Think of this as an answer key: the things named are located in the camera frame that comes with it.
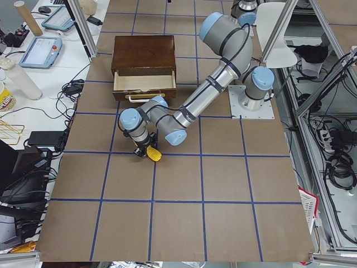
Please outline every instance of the black connector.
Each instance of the black connector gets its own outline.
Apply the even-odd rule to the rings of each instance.
[[[102,22],[100,19],[95,18],[95,17],[93,17],[93,16],[89,16],[89,18],[87,18],[87,21],[89,21],[90,23],[92,23],[92,24],[94,24],[94,25],[97,25],[97,26],[103,24],[103,22]]]

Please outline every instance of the yellow object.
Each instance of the yellow object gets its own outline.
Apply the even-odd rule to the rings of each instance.
[[[156,150],[155,148],[149,146],[146,149],[147,156],[152,160],[157,162],[158,160],[161,159],[162,154]]]
[[[27,243],[23,245],[19,245],[17,247],[14,247],[12,250],[10,250],[10,253],[23,253],[23,252],[29,252],[31,250],[34,250],[36,247],[37,242],[36,241],[28,241]]]
[[[0,112],[9,111],[16,104],[16,98],[11,92],[0,82]]]

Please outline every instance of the yellow can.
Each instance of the yellow can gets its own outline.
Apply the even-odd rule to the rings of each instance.
[[[0,112],[6,112],[12,109],[16,104],[16,98],[5,87],[4,83],[0,82]]]

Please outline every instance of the brown cylinder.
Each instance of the brown cylinder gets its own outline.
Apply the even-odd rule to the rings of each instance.
[[[25,4],[24,1],[17,1],[13,4],[17,11],[20,13],[22,16],[23,20],[26,22],[30,30],[35,36],[40,36],[43,34],[42,30],[38,26],[37,22],[33,18],[30,10],[28,9],[27,5]]]

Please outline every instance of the white mounting plate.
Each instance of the white mounting plate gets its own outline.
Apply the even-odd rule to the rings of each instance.
[[[274,112],[271,101],[264,102],[263,106],[255,112],[250,112],[243,109],[238,103],[238,96],[244,90],[245,85],[228,86],[230,112],[232,114],[232,118],[239,119],[242,117],[242,119],[274,119]]]

